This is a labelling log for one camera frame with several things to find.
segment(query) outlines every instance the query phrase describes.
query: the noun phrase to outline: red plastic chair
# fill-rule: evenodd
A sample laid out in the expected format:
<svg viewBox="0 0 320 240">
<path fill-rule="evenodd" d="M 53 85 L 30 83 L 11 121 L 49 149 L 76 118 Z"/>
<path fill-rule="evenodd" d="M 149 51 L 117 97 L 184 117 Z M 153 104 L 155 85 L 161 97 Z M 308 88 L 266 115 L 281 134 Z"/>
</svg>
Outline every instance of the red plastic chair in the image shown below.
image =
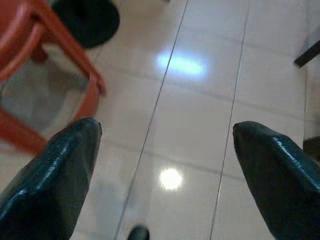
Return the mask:
<svg viewBox="0 0 320 240">
<path fill-rule="evenodd" d="M 73 120 L 92 116 L 99 93 L 106 93 L 101 75 L 88 60 L 84 49 L 69 33 L 44 0 L 1 0 L 0 82 L 12 75 L 29 57 L 47 59 L 43 43 L 58 44 L 89 79 L 87 92 Z M 47 144 L 38 132 L 0 108 L 0 138 L 17 149 L 37 154 Z"/>
</svg>

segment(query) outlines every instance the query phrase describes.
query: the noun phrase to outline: white tile floor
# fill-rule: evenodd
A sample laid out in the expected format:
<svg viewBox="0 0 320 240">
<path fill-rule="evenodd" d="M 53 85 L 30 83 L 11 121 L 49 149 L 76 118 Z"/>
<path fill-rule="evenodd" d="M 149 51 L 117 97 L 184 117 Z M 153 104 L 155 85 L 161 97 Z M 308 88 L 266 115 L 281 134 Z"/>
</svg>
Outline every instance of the white tile floor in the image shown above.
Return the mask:
<svg viewBox="0 0 320 240">
<path fill-rule="evenodd" d="M 118 33 L 88 51 L 109 92 L 96 113 L 103 137 L 72 240 L 125 240 L 136 224 L 152 240 L 273 239 L 232 127 L 257 121 L 302 145 L 307 74 L 293 60 L 308 32 L 308 1 L 116 5 Z M 30 156 L 0 158 L 2 190 Z"/>
</svg>

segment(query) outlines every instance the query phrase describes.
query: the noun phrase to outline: black round object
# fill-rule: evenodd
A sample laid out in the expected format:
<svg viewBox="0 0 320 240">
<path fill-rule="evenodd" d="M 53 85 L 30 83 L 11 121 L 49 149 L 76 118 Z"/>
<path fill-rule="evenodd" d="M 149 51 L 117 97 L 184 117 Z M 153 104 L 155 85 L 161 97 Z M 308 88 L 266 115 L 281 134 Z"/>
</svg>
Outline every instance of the black round object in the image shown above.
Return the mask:
<svg viewBox="0 0 320 240">
<path fill-rule="evenodd" d="M 150 233 L 145 226 L 136 226 L 129 234 L 128 240 L 149 240 Z"/>
<path fill-rule="evenodd" d="M 84 48 L 103 44 L 119 28 L 119 12 L 109 0 L 60 0 L 52 8 Z"/>
</svg>

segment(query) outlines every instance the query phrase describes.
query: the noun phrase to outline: glossy floor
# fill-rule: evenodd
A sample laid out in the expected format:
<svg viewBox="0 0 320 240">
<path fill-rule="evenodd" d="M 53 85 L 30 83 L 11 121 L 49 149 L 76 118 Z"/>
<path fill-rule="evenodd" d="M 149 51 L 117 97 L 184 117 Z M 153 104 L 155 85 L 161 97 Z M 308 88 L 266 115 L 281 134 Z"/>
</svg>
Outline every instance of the glossy floor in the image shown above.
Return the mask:
<svg viewBox="0 0 320 240">
<path fill-rule="evenodd" d="M 88 51 L 108 96 L 72 240 L 125 240 L 136 224 L 152 240 L 272 240 L 232 127 L 257 121 L 302 145 L 308 73 L 293 61 L 316 0 L 115 2 L 118 33 Z M 1 159 L 3 189 L 30 157 Z"/>
</svg>

